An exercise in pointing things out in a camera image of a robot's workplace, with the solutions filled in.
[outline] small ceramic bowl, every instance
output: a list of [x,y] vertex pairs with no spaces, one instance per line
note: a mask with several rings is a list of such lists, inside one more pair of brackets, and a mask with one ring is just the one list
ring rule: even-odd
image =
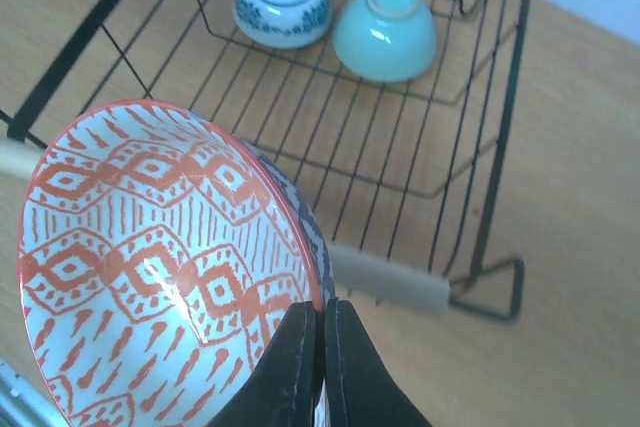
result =
[[329,0],[235,0],[232,13],[245,35],[277,49],[312,44],[331,23]]
[[123,101],[70,125],[35,167],[18,236],[27,332],[69,425],[206,425],[292,302],[321,312],[326,245],[294,202],[182,108]]
[[433,63],[436,28],[424,0],[352,0],[337,22],[333,45],[340,61],[364,79],[403,82]]

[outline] wire dish rack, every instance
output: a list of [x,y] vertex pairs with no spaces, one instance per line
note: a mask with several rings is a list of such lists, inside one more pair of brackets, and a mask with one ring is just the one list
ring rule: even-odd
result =
[[[349,0],[331,0],[334,18]],[[157,98],[211,119],[290,176],[329,240],[447,279],[451,305],[520,313],[524,263],[487,260],[530,0],[426,0],[434,65],[396,85],[368,83],[330,41],[296,51],[251,42],[232,0],[99,0],[7,135],[45,147],[94,106]],[[86,99],[78,109],[78,99]],[[506,309],[465,300],[511,272]]]

